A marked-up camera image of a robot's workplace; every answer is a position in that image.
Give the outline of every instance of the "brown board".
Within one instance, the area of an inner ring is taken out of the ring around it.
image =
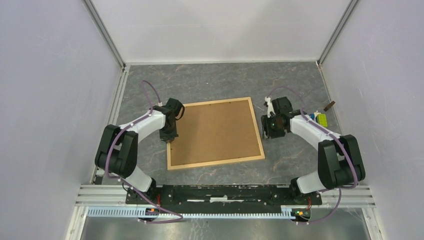
[[[184,106],[178,137],[167,144],[168,170],[265,158],[250,97]]]

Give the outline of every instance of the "wooden frame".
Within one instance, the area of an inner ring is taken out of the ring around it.
[[[224,99],[224,100],[187,103],[187,104],[184,104],[184,106],[189,107],[189,106],[219,104],[219,103],[227,103],[227,102],[246,101],[246,100],[249,103],[250,113],[253,120],[253,126],[256,133],[257,143],[259,145],[260,155],[172,166],[171,165],[171,143],[167,143],[166,144],[167,169],[168,170],[186,169],[186,168],[204,167],[204,166],[212,166],[212,165],[218,165],[218,164],[239,163],[239,162],[245,162],[245,161],[251,161],[251,160],[265,159],[264,147],[262,146],[261,135],[259,134],[258,123],[256,122],[255,112],[253,109],[251,97],[241,97],[241,98],[232,98],[232,99]]]

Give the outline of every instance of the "white wall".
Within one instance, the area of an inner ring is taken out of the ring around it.
[[[120,68],[81,0],[0,2],[0,239],[63,239]]]
[[[349,0],[93,0],[138,63],[314,61]]]
[[[389,240],[423,239],[424,1],[363,0],[323,64]]]

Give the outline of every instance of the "black mounting plate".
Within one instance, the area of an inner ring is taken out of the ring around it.
[[[288,185],[163,185],[156,193],[154,203],[160,199],[161,207],[180,214],[281,213],[281,205],[306,206],[308,198],[323,204],[316,192],[294,198]],[[133,190],[128,194],[126,204],[147,204]]]

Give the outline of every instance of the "metal corner post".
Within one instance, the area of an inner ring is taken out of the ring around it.
[[[340,18],[340,21],[338,21],[337,26],[335,27],[330,39],[327,42],[327,45],[325,46],[324,50],[321,53],[321,56],[319,56],[316,63],[318,66],[321,66],[324,61],[326,60],[327,56],[329,55],[331,49],[333,48],[334,44],[336,43],[336,40],[339,38],[340,33],[342,32],[343,28],[345,27],[346,23],[348,22],[349,18],[352,15],[352,12],[357,7],[360,0],[350,0],[349,4],[346,7],[346,10],[344,10],[343,15]]]
[[[88,12],[90,13],[95,25],[98,28],[98,31],[102,35],[104,41],[106,42],[109,49],[112,51],[113,57],[115,58],[116,62],[119,64],[119,66],[123,69],[125,68],[125,62],[122,59],[120,53],[118,52],[117,47],[114,44],[114,41],[112,41],[111,36],[108,33],[108,30],[106,29],[105,25],[103,24],[102,19],[100,18],[99,13],[97,12],[93,1],[92,0],[82,0],[85,7],[87,8]]]

